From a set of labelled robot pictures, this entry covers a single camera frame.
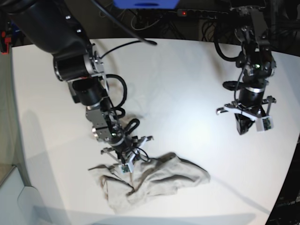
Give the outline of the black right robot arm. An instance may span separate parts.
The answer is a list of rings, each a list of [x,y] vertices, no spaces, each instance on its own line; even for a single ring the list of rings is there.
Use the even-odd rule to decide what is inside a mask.
[[[148,161],[142,145],[150,137],[131,136],[139,126],[132,119],[122,126],[128,88],[119,75],[106,74],[102,57],[63,0],[3,0],[0,10],[39,49],[50,53],[57,79],[67,82],[73,101],[86,108],[86,118],[98,141],[109,145],[121,165]]]

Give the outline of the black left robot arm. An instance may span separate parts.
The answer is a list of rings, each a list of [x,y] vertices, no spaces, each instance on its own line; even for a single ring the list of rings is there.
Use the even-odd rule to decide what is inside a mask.
[[[268,131],[274,127],[270,108],[277,101],[273,96],[264,96],[269,78],[276,69],[263,15],[266,3],[263,0],[231,0],[229,6],[229,19],[241,43],[241,51],[236,57],[222,53],[218,42],[219,28],[214,31],[214,46],[223,60],[235,62],[242,71],[238,80],[223,83],[225,89],[233,92],[234,100],[218,108],[216,113],[233,113],[240,135],[246,134],[253,125],[258,132]]]

